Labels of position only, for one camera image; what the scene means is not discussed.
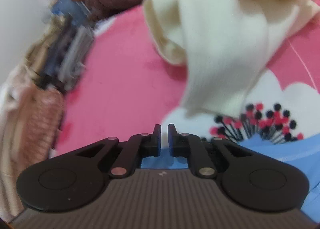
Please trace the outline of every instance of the blue fabric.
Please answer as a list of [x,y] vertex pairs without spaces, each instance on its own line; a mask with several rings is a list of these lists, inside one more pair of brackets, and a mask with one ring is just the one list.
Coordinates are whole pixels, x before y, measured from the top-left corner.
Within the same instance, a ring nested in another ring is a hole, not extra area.
[[81,26],[87,19],[85,9],[77,2],[72,0],[58,0],[51,8],[51,12],[56,15],[68,15],[73,18],[72,24]]
[[[302,141],[284,144],[262,141],[261,137],[256,135],[240,145],[293,165],[306,174],[310,190],[302,211],[315,222],[320,222],[320,134]],[[162,149],[160,157],[144,159],[141,168],[188,168],[188,165],[186,159],[173,158],[168,149]]]

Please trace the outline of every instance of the circular pad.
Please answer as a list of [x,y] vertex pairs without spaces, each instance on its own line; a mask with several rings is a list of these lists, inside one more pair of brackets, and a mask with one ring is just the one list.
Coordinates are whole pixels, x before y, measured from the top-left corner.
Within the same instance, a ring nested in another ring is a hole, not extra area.
[[235,158],[222,175],[225,193],[238,204],[262,212],[301,208],[307,177],[297,168],[256,154]]
[[76,181],[76,174],[68,169],[54,168],[40,175],[40,184],[47,189],[65,189],[72,186]]
[[249,176],[250,183],[264,190],[276,190],[284,186],[287,179],[279,171],[272,169],[259,169]]
[[22,202],[39,211],[65,212],[82,207],[101,193],[102,173],[91,158],[68,155],[32,165],[17,179]]

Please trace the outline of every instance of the pile of clothes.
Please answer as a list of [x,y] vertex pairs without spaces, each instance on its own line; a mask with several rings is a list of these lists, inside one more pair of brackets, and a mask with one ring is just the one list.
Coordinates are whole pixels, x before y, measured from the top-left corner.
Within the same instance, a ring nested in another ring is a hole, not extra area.
[[231,117],[284,39],[319,10],[312,0],[144,0],[159,54],[188,65],[182,106]]
[[18,175],[48,158],[64,110],[64,94],[84,70],[94,34],[71,15],[52,15],[43,37],[11,71],[0,91],[0,217],[9,221],[23,206]]

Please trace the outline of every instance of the pink bedsheet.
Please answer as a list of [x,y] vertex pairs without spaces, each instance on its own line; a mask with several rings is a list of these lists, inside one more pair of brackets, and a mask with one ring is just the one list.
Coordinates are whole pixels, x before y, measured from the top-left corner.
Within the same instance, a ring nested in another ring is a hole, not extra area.
[[[282,90],[301,83],[318,95],[319,40],[319,26],[309,23],[284,42],[268,64]],[[82,80],[67,96],[58,154],[109,136],[127,140],[151,132],[154,124],[177,108],[185,84],[185,68],[172,67],[156,54],[142,9],[119,15],[97,38]]]

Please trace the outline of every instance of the ribbed gray base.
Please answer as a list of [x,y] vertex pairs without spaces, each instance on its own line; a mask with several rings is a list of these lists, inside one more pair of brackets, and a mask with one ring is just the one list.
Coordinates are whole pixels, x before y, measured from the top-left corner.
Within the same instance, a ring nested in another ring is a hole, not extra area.
[[226,198],[214,180],[188,169],[137,169],[113,180],[93,203],[67,213],[24,211],[16,229],[313,229],[300,210],[263,214]]

